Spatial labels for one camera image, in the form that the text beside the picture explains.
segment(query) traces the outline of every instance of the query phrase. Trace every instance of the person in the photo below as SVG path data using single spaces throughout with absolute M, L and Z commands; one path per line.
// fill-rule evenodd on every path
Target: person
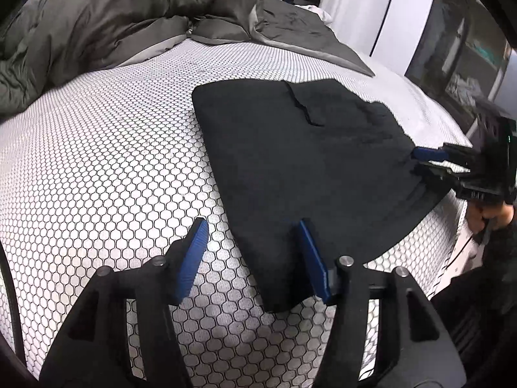
M 466 220 L 482 238 L 495 219 L 483 264 L 452 279 L 431 302 L 467 374 L 464 388 L 515 386 L 517 364 L 517 218 L 513 206 L 471 201 Z

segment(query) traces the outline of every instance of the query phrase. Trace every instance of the comforter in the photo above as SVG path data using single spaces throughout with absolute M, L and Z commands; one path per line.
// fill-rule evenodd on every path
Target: comforter
M 278 0 L 40 0 L 0 37 L 0 119 L 79 74 L 144 61 L 186 37 L 254 40 L 373 76 L 315 13 Z

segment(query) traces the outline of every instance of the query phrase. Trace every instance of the silver bolt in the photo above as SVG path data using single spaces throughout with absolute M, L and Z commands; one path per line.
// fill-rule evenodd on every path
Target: silver bolt
M 108 265 L 103 265 L 97 269 L 97 276 L 104 277 L 107 276 L 111 272 L 111 267 Z
M 151 261 L 153 262 L 153 265 L 157 267 L 161 267 L 166 263 L 165 257 L 163 255 L 155 256 Z
M 395 273 L 397 273 L 400 277 L 409 276 L 409 270 L 405 267 L 397 267 L 395 268 Z
M 342 255 L 339 257 L 339 263 L 344 267 L 353 266 L 353 258 L 350 255 Z

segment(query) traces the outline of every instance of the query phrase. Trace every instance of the bed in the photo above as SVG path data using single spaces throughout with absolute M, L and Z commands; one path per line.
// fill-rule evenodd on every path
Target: bed
M 22 318 L 28 369 L 38 376 L 52 340 L 95 269 L 138 267 L 187 233 L 197 216 L 210 242 L 190 296 L 171 307 L 194 386 L 310 386 L 334 315 L 317 298 L 263 311 L 228 228 L 190 94 L 230 79 L 334 78 L 381 101 L 416 145 L 469 144 L 449 114 L 369 57 L 375 77 L 257 43 L 185 40 L 131 66 L 83 74 L 0 125 L 0 240 Z M 432 295 L 464 205 L 448 194 L 368 268 L 407 267 Z M 144 377 L 136 305 L 128 302 L 133 373 Z M 364 374 L 373 367 L 378 304 L 370 302 Z M 0 330 L 12 343 L 0 281 Z

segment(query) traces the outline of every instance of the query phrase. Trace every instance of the bed sheet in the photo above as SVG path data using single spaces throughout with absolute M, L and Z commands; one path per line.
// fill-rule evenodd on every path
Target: bed sheet
M 81 75 L 0 125 L 0 240 L 13 272 L 29 370 L 39 374 L 96 268 L 138 267 L 204 216 L 208 249 L 190 296 L 171 307 L 192 383 L 310 386 L 334 308 L 314 297 L 286 313 L 264 312 L 228 228 L 190 94 L 210 81 L 334 78 L 365 100 L 385 103 L 417 145 L 469 144 L 448 113 L 411 82 L 362 58 L 376 77 L 255 43 L 186 40 L 141 64 Z M 404 265 L 431 294 L 463 207 L 448 194 L 366 266 L 389 271 Z M 133 373 L 142 377 L 135 308 L 128 302 L 128 343 Z M 375 356 L 374 301 L 368 321 L 365 371 Z M 12 346 L 1 281 L 0 330 Z

